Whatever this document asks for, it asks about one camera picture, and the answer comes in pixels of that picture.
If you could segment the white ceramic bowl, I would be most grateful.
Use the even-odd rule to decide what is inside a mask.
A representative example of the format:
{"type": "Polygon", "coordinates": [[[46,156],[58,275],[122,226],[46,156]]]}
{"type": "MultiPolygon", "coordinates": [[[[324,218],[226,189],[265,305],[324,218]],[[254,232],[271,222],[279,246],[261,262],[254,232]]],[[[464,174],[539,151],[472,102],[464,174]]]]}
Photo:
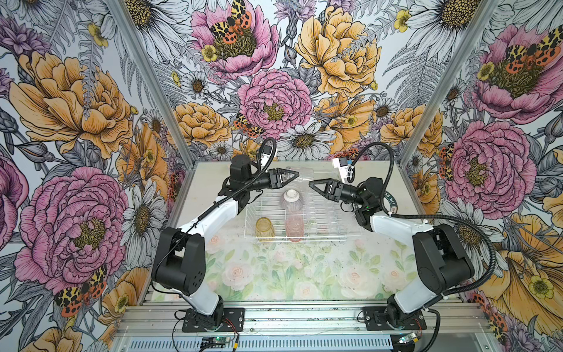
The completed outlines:
{"type": "Polygon", "coordinates": [[[303,198],[296,189],[288,189],[281,196],[281,207],[287,214],[299,214],[303,210],[303,198]]]}

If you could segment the pink glass cup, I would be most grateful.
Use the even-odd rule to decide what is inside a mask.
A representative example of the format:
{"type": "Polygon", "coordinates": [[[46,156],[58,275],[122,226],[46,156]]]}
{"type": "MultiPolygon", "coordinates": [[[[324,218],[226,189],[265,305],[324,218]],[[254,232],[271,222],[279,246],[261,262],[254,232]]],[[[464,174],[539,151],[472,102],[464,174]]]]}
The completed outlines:
{"type": "Polygon", "coordinates": [[[286,237],[293,243],[298,243],[305,236],[305,225],[302,215],[290,215],[284,223],[286,237]]]}

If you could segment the yellow glass cup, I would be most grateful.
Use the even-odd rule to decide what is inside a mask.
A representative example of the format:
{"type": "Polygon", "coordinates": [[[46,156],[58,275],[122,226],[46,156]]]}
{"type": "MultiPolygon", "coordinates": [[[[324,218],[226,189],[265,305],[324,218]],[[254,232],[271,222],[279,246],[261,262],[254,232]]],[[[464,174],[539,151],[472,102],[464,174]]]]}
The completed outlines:
{"type": "Polygon", "coordinates": [[[260,242],[267,242],[275,239],[274,226],[269,218],[261,217],[256,221],[255,237],[260,242]]]}

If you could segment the clear glass cup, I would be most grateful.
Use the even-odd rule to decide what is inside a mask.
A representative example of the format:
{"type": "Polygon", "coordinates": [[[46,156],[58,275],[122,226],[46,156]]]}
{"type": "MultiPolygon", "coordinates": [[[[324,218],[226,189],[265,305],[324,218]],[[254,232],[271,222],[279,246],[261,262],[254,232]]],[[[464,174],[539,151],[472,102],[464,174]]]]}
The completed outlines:
{"type": "Polygon", "coordinates": [[[299,173],[297,178],[298,182],[308,183],[309,181],[315,179],[315,171],[312,168],[299,167],[295,168],[295,171],[299,173]]]}

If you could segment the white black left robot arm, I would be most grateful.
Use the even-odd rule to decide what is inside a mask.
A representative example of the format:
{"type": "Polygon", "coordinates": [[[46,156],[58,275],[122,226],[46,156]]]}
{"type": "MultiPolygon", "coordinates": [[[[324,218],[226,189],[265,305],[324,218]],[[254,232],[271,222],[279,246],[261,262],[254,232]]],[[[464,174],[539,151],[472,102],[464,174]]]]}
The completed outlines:
{"type": "Polygon", "coordinates": [[[273,168],[246,155],[234,157],[212,205],[179,228],[165,228],[158,240],[151,280],[190,304],[189,321],[203,329],[217,329],[225,320],[224,300],[204,282],[205,239],[213,237],[248,205],[250,193],[282,189],[299,177],[299,172],[273,168]]]}

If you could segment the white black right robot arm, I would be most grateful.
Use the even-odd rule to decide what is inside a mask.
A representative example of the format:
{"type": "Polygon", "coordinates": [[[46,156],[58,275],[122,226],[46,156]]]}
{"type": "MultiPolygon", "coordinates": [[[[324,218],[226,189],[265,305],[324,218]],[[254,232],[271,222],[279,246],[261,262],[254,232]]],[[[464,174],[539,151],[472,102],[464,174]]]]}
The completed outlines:
{"type": "Polygon", "coordinates": [[[398,329],[421,309],[447,296],[447,290],[472,278],[475,269],[453,227],[385,211],[386,187],[387,182],[378,177],[370,177],[358,186],[331,178],[309,182],[309,188],[325,199],[353,205],[356,221],[365,230],[413,249],[416,276],[389,297],[384,312],[386,323],[398,329]]]}

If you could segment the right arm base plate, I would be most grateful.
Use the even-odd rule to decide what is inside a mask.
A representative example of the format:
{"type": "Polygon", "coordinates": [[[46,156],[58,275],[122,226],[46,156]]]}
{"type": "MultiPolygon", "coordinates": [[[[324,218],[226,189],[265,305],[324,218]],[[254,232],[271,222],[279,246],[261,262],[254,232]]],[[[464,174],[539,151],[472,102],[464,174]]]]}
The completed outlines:
{"type": "Polygon", "coordinates": [[[363,307],[357,321],[367,331],[424,331],[427,329],[422,311],[404,313],[393,307],[363,307]]]}

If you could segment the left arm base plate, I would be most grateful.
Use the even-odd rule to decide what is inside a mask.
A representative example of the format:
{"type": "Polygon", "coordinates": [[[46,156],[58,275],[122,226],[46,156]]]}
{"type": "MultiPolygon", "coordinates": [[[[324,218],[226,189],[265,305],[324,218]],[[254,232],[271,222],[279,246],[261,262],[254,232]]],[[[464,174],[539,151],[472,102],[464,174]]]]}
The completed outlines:
{"type": "Polygon", "coordinates": [[[243,331],[246,310],[241,307],[218,308],[212,315],[203,315],[189,309],[182,321],[184,333],[211,333],[243,331]]]}

